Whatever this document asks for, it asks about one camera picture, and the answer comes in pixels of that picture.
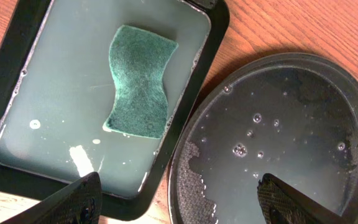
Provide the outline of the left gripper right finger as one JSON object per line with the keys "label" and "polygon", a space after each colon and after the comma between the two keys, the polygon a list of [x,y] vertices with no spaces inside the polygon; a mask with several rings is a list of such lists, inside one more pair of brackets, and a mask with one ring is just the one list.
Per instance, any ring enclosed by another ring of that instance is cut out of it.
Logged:
{"label": "left gripper right finger", "polygon": [[272,174],[264,174],[257,197],[268,224],[340,224],[347,220]]}

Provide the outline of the green yellow sponge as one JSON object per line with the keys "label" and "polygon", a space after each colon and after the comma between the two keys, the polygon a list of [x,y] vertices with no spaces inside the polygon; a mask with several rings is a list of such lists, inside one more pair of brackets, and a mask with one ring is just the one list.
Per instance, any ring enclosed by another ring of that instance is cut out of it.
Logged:
{"label": "green yellow sponge", "polygon": [[163,75],[178,43],[153,32],[123,25],[109,48],[115,87],[108,131],[158,139],[165,132],[168,100]]}

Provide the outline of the round black tray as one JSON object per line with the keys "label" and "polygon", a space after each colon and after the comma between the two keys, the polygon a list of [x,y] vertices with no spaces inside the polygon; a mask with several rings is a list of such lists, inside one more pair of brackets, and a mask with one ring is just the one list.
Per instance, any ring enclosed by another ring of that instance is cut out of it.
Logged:
{"label": "round black tray", "polygon": [[266,223],[272,174],[358,223],[358,82],[310,54],[276,54],[230,74],[200,104],[173,157],[173,223]]}

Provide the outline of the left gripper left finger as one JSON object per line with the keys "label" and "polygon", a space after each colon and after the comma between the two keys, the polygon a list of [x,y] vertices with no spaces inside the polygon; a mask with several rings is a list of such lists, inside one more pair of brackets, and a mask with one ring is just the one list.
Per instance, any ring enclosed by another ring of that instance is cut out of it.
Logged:
{"label": "left gripper left finger", "polygon": [[102,199],[99,174],[91,172],[1,224],[98,224]]}

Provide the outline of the black rectangular sponge tray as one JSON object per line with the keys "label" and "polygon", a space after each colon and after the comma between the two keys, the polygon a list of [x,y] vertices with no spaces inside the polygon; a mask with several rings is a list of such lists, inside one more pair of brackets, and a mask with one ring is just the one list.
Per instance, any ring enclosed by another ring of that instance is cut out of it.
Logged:
{"label": "black rectangular sponge tray", "polygon": [[[104,127],[116,92],[109,47],[123,25],[178,44],[157,139]],[[19,1],[0,46],[0,192],[43,200],[95,171],[102,215],[141,217],[228,25],[224,1]]]}

